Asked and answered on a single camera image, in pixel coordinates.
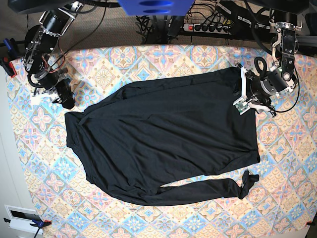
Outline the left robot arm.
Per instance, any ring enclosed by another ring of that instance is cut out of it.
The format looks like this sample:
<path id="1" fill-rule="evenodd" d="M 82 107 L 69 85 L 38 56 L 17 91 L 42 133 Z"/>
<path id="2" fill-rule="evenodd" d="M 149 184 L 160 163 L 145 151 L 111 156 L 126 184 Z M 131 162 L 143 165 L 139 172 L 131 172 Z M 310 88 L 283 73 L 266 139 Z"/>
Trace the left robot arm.
<path id="1" fill-rule="evenodd" d="M 268 67 L 262 57 L 256 57 L 254 65 L 258 75 L 255 75 L 251 70 L 237 64 L 241 71 L 241 96 L 233 102 L 233 106 L 240 115 L 254 109 L 259 114 L 267 111 L 276 116 L 278 111 L 271 104 L 271 97 L 288 96 L 300 86 L 295 69 L 297 26 L 289 22 L 277 22 L 271 23 L 271 29 L 276 33 L 271 44 L 272 66 Z"/>

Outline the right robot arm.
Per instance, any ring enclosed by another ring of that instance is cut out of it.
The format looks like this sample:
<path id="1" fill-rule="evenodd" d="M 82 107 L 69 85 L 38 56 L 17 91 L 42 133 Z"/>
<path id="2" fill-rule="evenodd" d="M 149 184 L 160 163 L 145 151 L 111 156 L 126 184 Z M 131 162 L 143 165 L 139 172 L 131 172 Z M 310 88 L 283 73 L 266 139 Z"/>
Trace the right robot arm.
<path id="1" fill-rule="evenodd" d="M 68 72 L 63 64 L 53 68 L 49 64 L 50 54 L 59 48 L 59 39 L 75 20 L 83 4 L 78 1 L 63 8 L 46 11 L 42 14 L 33 39 L 26 47 L 23 65 L 27 72 L 28 83 L 34 88 L 31 103 L 38 104 L 43 98 L 49 98 L 54 104 L 65 109 L 75 106 Z"/>

